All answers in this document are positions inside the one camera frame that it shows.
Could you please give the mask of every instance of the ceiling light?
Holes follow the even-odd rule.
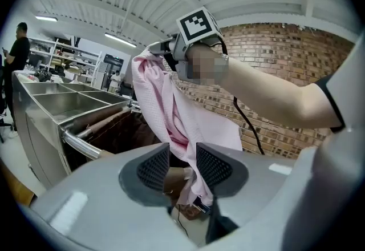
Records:
[[[116,36],[113,36],[113,35],[111,35],[111,34],[109,34],[109,33],[105,33],[105,36],[106,36],[106,37],[109,37],[109,38],[111,38],[111,39],[117,40],[117,41],[119,41],[119,42],[121,42],[121,43],[124,43],[124,44],[126,44],[126,45],[132,46],[133,48],[135,48],[135,47],[136,47],[133,43],[128,42],[128,41],[125,41],[125,40],[123,40],[123,39],[121,39],[121,38],[118,38],[118,37],[116,37]]]
[[[54,17],[44,17],[44,16],[35,16],[38,20],[52,21],[57,22],[57,19]]]

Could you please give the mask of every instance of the wooden floor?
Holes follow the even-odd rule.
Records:
[[[7,181],[10,191],[12,192],[16,202],[23,205],[30,205],[34,193],[26,188],[19,180],[9,171],[9,169],[0,161],[0,169]]]

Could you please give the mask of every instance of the black t-shirt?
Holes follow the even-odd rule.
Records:
[[[324,78],[322,79],[319,79],[315,82],[315,84],[321,88],[321,90],[325,93],[326,97],[328,98],[328,100],[330,101],[331,105],[332,105],[332,108],[333,110],[335,111],[336,115],[337,115],[337,118],[340,120],[341,122],[341,126],[339,127],[332,127],[331,130],[332,132],[338,132],[340,131],[342,128],[344,128],[344,121],[343,121],[343,118],[341,116],[341,113],[340,111],[338,110],[338,107],[335,103],[335,100],[332,98],[330,92],[329,92],[329,89],[327,89],[327,82],[331,79],[333,74],[330,74],[328,76],[325,76]]]
[[[14,58],[11,64],[7,64],[7,70],[10,72],[16,70],[23,70],[28,59],[30,44],[26,37],[21,37],[15,40],[9,54]]]

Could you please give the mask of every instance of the pink cloth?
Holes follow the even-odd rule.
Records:
[[[197,196],[212,204],[212,193],[196,166],[196,143],[205,142],[242,150],[239,126],[191,101],[165,70],[163,57],[146,48],[132,59],[133,86],[144,118],[171,152],[186,161],[196,174],[181,192],[178,203],[191,204]]]

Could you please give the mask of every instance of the black hair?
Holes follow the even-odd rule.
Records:
[[[25,33],[28,31],[28,25],[27,23],[21,22],[17,25],[18,28],[22,29]]]

